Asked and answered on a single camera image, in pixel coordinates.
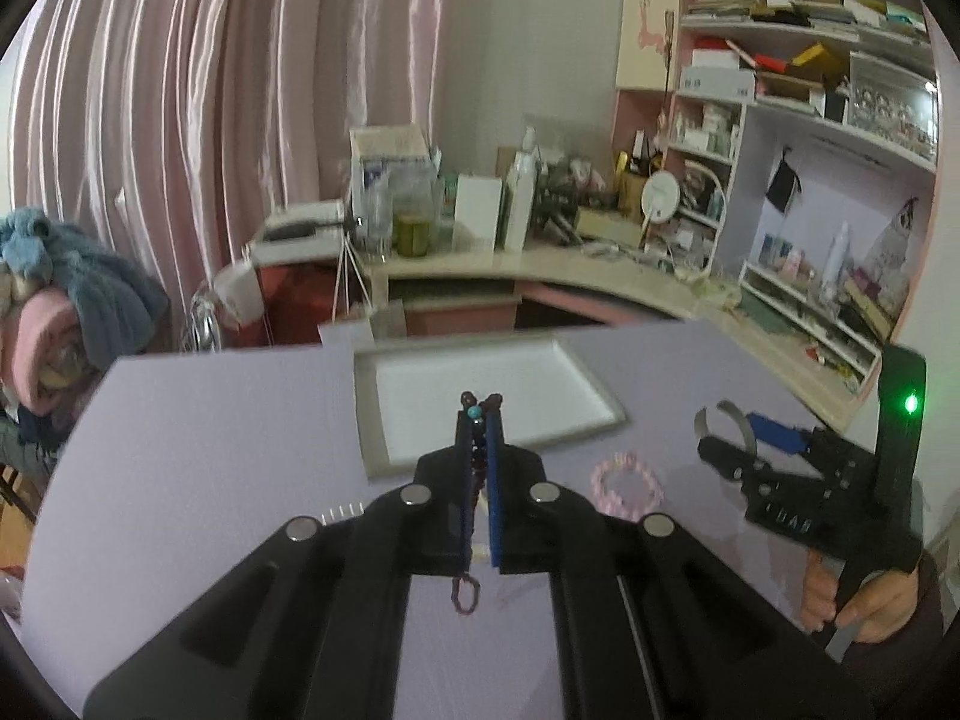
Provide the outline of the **right hand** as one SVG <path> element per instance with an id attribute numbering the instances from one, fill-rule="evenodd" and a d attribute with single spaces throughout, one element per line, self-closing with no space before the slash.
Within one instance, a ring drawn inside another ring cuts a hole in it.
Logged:
<path id="1" fill-rule="evenodd" d="M 880 644 L 901 631 L 919 601 L 919 571 L 878 574 L 857 590 L 844 606 L 836 601 L 838 580 L 827 569 L 823 557 L 807 553 L 799 621 L 809 632 L 820 632 L 828 622 L 838 629 L 856 626 L 858 644 Z"/>

